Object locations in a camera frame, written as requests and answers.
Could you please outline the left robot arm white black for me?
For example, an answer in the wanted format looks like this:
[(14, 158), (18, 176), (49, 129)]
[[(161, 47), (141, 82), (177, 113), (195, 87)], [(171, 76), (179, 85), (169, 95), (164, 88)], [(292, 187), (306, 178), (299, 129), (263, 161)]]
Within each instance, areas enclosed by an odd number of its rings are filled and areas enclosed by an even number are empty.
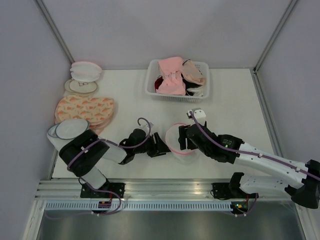
[(121, 199), (124, 196), (125, 183), (109, 181), (96, 167), (101, 159), (123, 166), (138, 154), (147, 154), (154, 158), (169, 152), (169, 147), (157, 132), (150, 135), (136, 128), (128, 138), (117, 145), (99, 138), (92, 130), (87, 130), (63, 146), (59, 157), (67, 165), (67, 170), (78, 177), (81, 198)]

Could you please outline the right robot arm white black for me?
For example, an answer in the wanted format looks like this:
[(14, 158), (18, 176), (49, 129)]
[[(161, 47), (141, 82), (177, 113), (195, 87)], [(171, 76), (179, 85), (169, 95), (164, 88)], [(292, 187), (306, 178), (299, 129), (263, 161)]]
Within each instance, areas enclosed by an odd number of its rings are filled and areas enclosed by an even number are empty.
[(242, 139), (232, 135), (215, 135), (206, 126), (186, 125), (178, 128), (181, 150), (200, 150), (220, 163), (247, 166), (288, 183), (285, 192), (303, 207), (317, 209), (320, 200), (320, 163), (313, 159), (306, 163), (279, 156), (259, 153)]

